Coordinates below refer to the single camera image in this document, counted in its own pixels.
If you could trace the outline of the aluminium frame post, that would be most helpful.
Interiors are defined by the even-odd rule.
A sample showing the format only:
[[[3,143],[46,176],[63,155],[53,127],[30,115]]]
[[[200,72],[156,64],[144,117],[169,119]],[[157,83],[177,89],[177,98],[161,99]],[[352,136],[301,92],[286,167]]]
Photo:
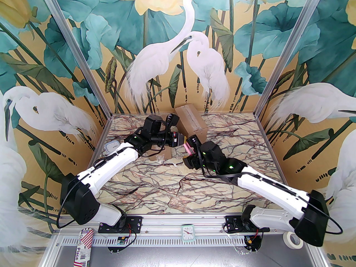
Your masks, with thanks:
[[[318,3],[320,0],[306,0],[301,13],[295,23],[295,26],[292,29],[292,32],[284,46],[281,56],[279,57],[277,64],[272,71],[270,79],[253,111],[253,115],[255,119],[258,119],[260,116],[262,109],[265,107],[267,103],[268,97],[272,94],[272,91],[277,84],[279,76],[287,65],[287,62],[292,56],[296,46],[298,45],[302,34],[304,33]]]
[[[80,69],[83,72],[84,77],[87,79],[93,93],[97,97],[105,116],[110,119],[112,116],[112,111],[106,101],[103,93],[101,92],[88,63],[79,47],[78,42],[76,41],[75,37],[73,36],[72,30],[70,29],[69,24],[58,4],[57,0],[44,0],[47,7],[49,8],[53,18],[55,19],[61,33],[63,34],[64,39],[66,40],[75,60],[77,61]]]

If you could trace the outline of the grey slotted metal tray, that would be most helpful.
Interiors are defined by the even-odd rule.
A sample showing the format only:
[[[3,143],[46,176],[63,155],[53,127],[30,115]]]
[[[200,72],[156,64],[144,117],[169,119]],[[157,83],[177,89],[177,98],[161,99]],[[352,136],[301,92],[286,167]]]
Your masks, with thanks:
[[[255,253],[226,247],[93,247],[89,267],[331,267],[322,253],[288,248],[282,235],[265,236]]]

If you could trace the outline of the aluminium front frame rail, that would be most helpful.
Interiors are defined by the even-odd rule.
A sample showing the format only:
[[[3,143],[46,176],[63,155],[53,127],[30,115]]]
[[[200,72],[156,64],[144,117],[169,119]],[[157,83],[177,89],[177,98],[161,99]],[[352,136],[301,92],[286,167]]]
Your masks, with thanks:
[[[152,229],[153,227],[168,228],[169,226],[182,226],[192,224],[194,226],[207,228],[215,226],[222,228],[224,224],[232,225],[233,221],[241,221],[244,218],[246,223],[253,224],[256,228],[269,228],[270,231],[291,231],[295,228],[290,224],[297,224],[298,220],[293,219],[287,212],[276,209],[262,209],[259,214],[253,213],[251,216],[244,216],[238,213],[207,213],[207,214],[130,214],[126,220],[133,225],[135,220],[141,217],[139,229],[141,232]]]

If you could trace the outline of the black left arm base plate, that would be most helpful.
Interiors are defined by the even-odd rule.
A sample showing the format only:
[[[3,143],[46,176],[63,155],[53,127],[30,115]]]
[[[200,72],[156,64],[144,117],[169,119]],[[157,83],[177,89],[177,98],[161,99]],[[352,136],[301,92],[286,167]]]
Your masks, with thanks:
[[[98,233],[100,234],[140,234],[141,226],[142,226],[142,219],[141,216],[130,216],[130,215],[123,215],[119,219],[119,221],[110,226],[105,223],[99,224]]]

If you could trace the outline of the white masking tape roll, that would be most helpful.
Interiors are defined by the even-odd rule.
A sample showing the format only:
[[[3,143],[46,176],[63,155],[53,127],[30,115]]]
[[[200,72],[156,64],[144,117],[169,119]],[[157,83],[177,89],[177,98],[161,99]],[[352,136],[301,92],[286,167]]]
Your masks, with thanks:
[[[301,249],[304,245],[303,240],[301,240],[295,233],[286,231],[283,233],[283,241],[285,245],[290,249]]]

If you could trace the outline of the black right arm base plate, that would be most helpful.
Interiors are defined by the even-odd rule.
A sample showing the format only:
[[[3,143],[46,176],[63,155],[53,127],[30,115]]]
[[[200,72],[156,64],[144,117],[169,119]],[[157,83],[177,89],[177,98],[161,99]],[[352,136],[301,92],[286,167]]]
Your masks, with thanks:
[[[270,232],[270,228],[259,228],[252,223],[250,219],[242,215],[227,215],[225,216],[224,230],[226,233],[256,233]]]

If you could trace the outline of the red striped printed package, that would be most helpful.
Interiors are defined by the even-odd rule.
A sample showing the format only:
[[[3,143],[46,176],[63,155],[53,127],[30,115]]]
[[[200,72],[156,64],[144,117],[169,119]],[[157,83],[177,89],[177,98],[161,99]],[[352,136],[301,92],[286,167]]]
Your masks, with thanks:
[[[78,237],[73,267],[89,267],[93,236],[94,230],[92,228],[81,230]]]

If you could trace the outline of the clear container with blue lid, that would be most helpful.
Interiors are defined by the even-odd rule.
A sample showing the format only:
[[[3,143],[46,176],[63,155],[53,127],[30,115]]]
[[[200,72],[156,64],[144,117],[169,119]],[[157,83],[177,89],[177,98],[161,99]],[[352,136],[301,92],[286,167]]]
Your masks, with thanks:
[[[119,146],[120,146],[120,142],[117,140],[113,140],[113,141],[107,142],[104,145],[104,149],[105,149],[106,153],[109,155],[109,154],[113,153]]]

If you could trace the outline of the small mint green clock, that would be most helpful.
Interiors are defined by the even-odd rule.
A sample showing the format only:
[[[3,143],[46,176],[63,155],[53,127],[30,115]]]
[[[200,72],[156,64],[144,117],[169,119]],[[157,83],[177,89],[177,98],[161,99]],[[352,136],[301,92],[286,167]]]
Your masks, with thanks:
[[[193,224],[185,224],[181,226],[181,238],[184,243],[195,241],[195,227]]]

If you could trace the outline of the taped brown cardboard box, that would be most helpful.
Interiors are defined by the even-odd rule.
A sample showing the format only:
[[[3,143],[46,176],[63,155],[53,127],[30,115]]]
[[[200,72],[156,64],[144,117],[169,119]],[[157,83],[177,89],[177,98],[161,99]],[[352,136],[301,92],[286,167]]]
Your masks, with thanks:
[[[151,161],[165,161],[172,158],[171,148],[165,146],[162,150],[157,147],[148,152],[148,158]]]
[[[208,126],[193,104],[175,108],[175,114],[180,118],[177,123],[177,129],[180,133],[188,137],[196,134],[201,143],[206,141]]]

